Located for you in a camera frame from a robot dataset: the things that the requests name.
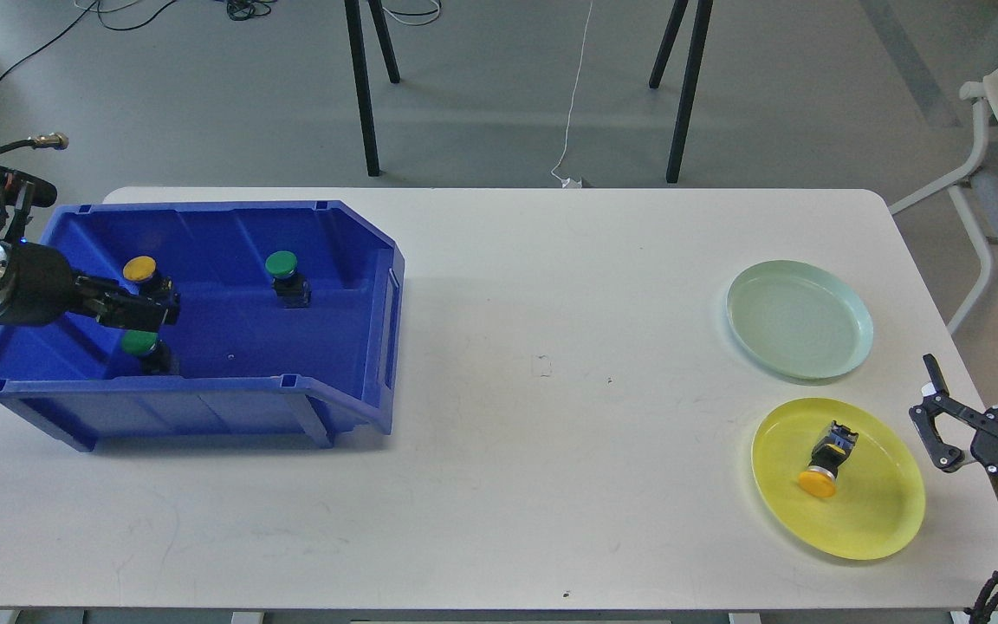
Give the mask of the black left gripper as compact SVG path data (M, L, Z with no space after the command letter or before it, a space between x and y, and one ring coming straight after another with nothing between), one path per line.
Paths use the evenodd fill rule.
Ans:
M40 244L0 244L0 325L42 327L75 308L119 330L158 333L178 323L181 295L169 277L147 279L142 292L118 281L74 273L60 251Z

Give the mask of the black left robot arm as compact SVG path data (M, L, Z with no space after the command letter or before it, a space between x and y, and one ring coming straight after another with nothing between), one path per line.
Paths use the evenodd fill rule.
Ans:
M21 147L67 146L66 134L52 132L0 146L0 155ZM126 289L120 281L73 268L59 250L25 237L32 209L49 208L56 198L52 183L0 165L0 325L44 327L64 315L146 332L177 323L177 288L158 269L144 268L141 259L124 266L124 279L136 287Z

